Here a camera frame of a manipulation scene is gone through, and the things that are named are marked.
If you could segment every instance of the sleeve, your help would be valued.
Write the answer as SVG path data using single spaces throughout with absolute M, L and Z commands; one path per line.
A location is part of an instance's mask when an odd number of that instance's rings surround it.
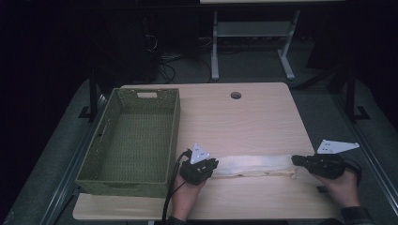
M 342 209 L 345 225 L 375 225 L 368 210 L 364 207 L 347 207 Z
M 169 217 L 169 219 L 167 219 L 167 225 L 191 225 L 188 222 L 184 222 L 182 220 L 179 220 L 178 218 L 175 217 Z

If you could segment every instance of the green wicker basket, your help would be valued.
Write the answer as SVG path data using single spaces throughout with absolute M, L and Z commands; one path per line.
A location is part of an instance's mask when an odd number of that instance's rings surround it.
M 179 115 L 178 89 L 115 89 L 76 183 L 94 195 L 165 198 Z

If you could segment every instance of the hand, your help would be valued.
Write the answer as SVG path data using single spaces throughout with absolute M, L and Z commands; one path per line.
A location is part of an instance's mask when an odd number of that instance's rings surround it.
M 176 181 L 174 185 L 174 189 L 177 189 L 182 184 L 184 184 L 185 180 L 182 178 L 179 173 L 176 176 Z M 186 221 L 188 215 L 196 204 L 196 200 L 199 196 L 199 192 L 202 187 L 205 185 L 206 181 L 202 184 L 196 186 L 191 185 L 189 183 L 185 183 L 182 185 L 176 193 L 174 193 L 172 197 L 173 203 L 173 212 L 172 217 L 178 218 L 179 220 Z
M 326 186 L 331 198 L 340 204 L 341 207 L 360 206 L 357 190 L 357 176 L 354 172 L 345 169 L 343 175 L 334 180 L 315 174 L 313 174 L 313 176 Z

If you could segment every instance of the wooden table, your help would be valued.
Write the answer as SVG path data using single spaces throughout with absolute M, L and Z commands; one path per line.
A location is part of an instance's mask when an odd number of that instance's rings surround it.
M 177 156 L 200 143 L 214 158 L 312 155 L 313 147 L 284 83 L 209 83 L 125 87 L 179 88 Z M 231 98 L 239 92 L 240 99 Z M 164 199 L 81 194 L 80 220 L 158 220 Z M 312 182 L 289 176 L 209 179 L 191 219 L 330 218 L 335 205 Z

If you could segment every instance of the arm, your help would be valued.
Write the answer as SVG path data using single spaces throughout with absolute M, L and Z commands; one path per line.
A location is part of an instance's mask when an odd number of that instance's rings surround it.
M 337 179 L 331 180 L 314 175 L 329 191 L 330 197 L 342 207 L 344 224 L 373 225 L 373 220 L 366 208 L 360 206 L 357 189 L 357 176 L 345 170 Z
M 186 223 L 188 215 L 195 206 L 199 192 L 205 183 L 206 181 L 195 186 L 185 183 L 185 180 L 179 174 L 176 176 L 174 189 L 176 190 L 178 187 L 180 188 L 178 188 L 172 197 L 173 211 L 167 221 L 167 225 L 188 224 Z

